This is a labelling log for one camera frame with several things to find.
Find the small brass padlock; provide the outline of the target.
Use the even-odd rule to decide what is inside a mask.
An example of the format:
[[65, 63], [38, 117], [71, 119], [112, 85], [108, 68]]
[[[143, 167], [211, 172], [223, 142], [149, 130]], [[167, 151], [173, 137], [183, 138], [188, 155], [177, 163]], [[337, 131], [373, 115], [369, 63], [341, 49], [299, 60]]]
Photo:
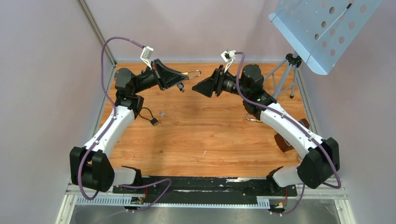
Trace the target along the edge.
[[193, 70], [182, 72], [181, 74], [187, 76], [189, 79], [192, 79], [201, 76], [202, 72], [200, 70]]

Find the large brass padlock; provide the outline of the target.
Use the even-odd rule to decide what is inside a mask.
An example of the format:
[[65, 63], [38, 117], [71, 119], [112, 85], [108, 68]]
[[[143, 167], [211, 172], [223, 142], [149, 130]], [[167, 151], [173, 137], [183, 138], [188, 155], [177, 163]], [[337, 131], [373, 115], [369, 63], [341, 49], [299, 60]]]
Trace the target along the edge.
[[252, 121], [252, 122], [262, 122], [262, 121], [261, 121], [261, 120], [259, 120], [259, 119], [250, 118], [250, 117], [249, 117], [249, 115], [250, 115], [249, 113], [245, 113], [245, 115], [244, 115], [244, 116], [245, 116], [245, 119], [246, 119], [246, 120], [248, 120], [248, 121]]

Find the small padlock keys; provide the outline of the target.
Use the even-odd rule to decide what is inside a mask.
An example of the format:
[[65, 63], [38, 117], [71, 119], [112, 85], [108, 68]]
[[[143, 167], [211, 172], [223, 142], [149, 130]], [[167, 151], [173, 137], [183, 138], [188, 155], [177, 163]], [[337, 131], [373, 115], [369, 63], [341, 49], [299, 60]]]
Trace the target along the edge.
[[184, 84], [182, 82], [177, 84], [177, 88], [181, 91], [181, 92], [185, 92], [185, 88], [184, 88]]

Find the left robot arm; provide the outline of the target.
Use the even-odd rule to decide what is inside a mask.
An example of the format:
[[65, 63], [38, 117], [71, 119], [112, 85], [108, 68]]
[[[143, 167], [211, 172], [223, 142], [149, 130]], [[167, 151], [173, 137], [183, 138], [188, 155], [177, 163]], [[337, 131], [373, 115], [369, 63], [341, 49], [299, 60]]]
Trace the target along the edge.
[[109, 117], [89, 141], [70, 151], [71, 181], [81, 189], [107, 192], [112, 186], [125, 185], [130, 192], [137, 193], [143, 187], [140, 170], [133, 167], [113, 168], [109, 156], [126, 128], [142, 110], [144, 98], [138, 93], [154, 86], [159, 86], [162, 91], [176, 86], [183, 92], [183, 81], [188, 80], [189, 75], [155, 59], [138, 75], [121, 68], [116, 71], [114, 79], [116, 100]]

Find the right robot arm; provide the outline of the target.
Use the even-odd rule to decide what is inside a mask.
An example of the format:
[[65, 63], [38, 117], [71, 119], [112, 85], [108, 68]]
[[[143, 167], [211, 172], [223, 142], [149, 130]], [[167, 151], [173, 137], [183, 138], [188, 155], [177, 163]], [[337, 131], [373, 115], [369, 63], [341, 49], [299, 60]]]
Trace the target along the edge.
[[267, 190], [273, 195], [285, 187], [304, 184], [316, 189], [339, 170], [339, 145], [333, 138], [324, 139], [310, 131], [290, 116], [264, 88], [264, 77], [257, 64], [243, 67], [240, 76], [233, 76], [223, 65], [213, 74], [198, 82], [192, 90], [208, 98], [222, 92], [237, 94], [243, 98], [248, 114], [273, 128], [298, 152], [303, 159], [298, 165], [279, 167], [267, 175]]

